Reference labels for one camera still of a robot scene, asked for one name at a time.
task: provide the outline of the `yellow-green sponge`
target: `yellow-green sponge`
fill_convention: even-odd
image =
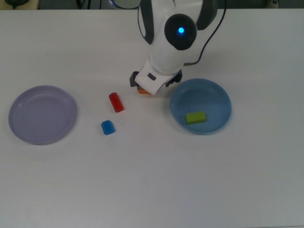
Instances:
[[[204,111],[186,114],[186,124],[198,124],[205,121],[206,115]]]

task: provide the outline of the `red block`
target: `red block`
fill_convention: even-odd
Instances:
[[[110,101],[113,105],[113,108],[114,108],[115,112],[118,113],[118,112],[121,112],[124,109],[123,104],[120,101],[119,96],[118,96],[117,93],[110,94],[109,98],[110,98]]]

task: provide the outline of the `light blue bowl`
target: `light blue bowl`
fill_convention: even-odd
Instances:
[[[210,134],[222,128],[231,116],[231,101],[218,84],[201,78],[181,83],[174,91],[170,108],[174,119],[195,134]],[[207,121],[187,125],[186,113],[204,111]]]

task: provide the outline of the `lavender plate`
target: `lavender plate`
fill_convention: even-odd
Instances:
[[[76,108],[64,90],[48,85],[22,93],[9,111],[13,133],[31,144],[46,145],[62,138],[73,126]]]

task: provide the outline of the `white robot body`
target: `white robot body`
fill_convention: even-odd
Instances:
[[[215,2],[216,0],[141,1],[138,25],[142,36],[151,44],[151,52],[135,78],[140,87],[154,95],[180,72],[197,31],[207,27],[215,17]]]

